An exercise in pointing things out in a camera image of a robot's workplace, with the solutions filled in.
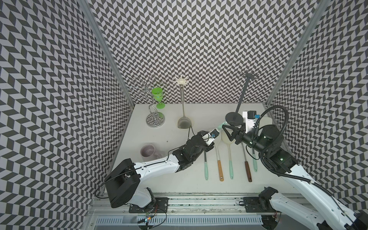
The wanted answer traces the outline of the white spatula wooden handle rack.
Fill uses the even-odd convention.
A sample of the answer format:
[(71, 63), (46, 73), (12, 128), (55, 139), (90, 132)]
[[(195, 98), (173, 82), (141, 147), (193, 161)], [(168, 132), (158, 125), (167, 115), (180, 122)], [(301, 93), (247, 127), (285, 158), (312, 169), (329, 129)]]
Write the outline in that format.
[(224, 176), (223, 176), (223, 170), (222, 170), (222, 165), (221, 165), (221, 160), (220, 160), (220, 153), (219, 153), (219, 144), (220, 144), (220, 141), (221, 141), (221, 133), (219, 134), (218, 137), (215, 138), (214, 140), (214, 148), (215, 148), (215, 151), (216, 151), (216, 157), (217, 157), (217, 165), (218, 165), (218, 173), (219, 173), (219, 180), (221, 182), (224, 181)]

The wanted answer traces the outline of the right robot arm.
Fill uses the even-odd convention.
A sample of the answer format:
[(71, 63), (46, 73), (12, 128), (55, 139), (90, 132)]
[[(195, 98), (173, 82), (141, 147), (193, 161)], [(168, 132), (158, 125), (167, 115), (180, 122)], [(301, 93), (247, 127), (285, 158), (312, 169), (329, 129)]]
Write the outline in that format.
[[(267, 125), (260, 129), (262, 118), (275, 109), (284, 112), (282, 128)], [(272, 187), (266, 187), (259, 194), (261, 207), (271, 207), (275, 211), (284, 213), (310, 230), (366, 230), (368, 228), (367, 213), (355, 213), (341, 204), (331, 192), (307, 173), (291, 153), (282, 149), (283, 134), (289, 123), (287, 108), (276, 105), (266, 109), (252, 126), (249, 121), (244, 121), (238, 112), (229, 112), (225, 120), (227, 123), (222, 128), (230, 141), (234, 141), (236, 145), (244, 143), (257, 151), (262, 165), (297, 189), (314, 209), (286, 200)]]

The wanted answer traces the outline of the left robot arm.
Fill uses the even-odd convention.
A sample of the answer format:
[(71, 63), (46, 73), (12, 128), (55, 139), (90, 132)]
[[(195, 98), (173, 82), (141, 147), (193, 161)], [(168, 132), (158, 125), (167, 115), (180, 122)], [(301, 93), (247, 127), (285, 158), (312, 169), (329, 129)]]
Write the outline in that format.
[(156, 198), (143, 183), (154, 177), (189, 168), (204, 151), (214, 148), (214, 140), (219, 134), (217, 128), (210, 132), (202, 130), (188, 139), (186, 144), (174, 149), (172, 154), (157, 160), (143, 163), (134, 163), (130, 158), (123, 160), (103, 183), (111, 207), (132, 204), (142, 209), (152, 209)]

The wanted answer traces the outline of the steel spoon brown handle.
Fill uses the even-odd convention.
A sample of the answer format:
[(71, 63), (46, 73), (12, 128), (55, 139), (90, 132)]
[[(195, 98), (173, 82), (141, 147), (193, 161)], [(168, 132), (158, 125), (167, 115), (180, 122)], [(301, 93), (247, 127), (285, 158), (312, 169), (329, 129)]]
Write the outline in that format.
[(248, 182), (252, 182), (252, 176), (251, 176), (251, 171), (250, 171), (250, 167), (249, 167), (249, 163), (247, 161), (247, 158), (246, 158), (246, 151), (245, 151), (245, 146), (243, 144), (242, 145), (242, 150), (243, 150), (243, 155), (244, 155), (244, 165), (245, 165), (245, 169), (246, 169), (246, 174), (247, 174), (247, 179), (248, 179)]

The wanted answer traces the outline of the grey turner mint handle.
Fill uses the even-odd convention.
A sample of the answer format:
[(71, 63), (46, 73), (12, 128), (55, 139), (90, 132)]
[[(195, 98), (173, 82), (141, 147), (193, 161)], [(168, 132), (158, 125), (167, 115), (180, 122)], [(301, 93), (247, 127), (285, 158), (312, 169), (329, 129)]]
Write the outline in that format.
[(204, 151), (204, 173), (205, 173), (205, 180), (209, 179), (209, 171), (208, 171), (208, 161), (207, 161), (207, 153)]

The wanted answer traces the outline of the grey spatula mint handle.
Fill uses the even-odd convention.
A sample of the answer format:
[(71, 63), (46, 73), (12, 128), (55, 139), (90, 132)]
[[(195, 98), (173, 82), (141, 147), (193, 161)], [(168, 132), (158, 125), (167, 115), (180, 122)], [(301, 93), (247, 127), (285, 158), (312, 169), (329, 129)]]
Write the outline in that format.
[(254, 171), (257, 172), (258, 171), (258, 166), (257, 166), (257, 157), (255, 154), (254, 149), (252, 149), (252, 156), (253, 156), (253, 167), (254, 167)]

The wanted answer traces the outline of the white spatula mint handle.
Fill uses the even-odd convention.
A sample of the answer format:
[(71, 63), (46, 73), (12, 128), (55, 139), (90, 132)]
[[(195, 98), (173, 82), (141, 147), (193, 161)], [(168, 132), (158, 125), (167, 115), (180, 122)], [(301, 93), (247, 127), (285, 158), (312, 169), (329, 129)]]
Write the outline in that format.
[(232, 152), (231, 152), (231, 144), (232, 141), (229, 140), (225, 131), (221, 132), (221, 139), (226, 144), (228, 149), (228, 157), (229, 157), (229, 172), (230, 172), (230, 179), (234, 179), (234, 172), (233, 172), (233, 164), (232, 164)]

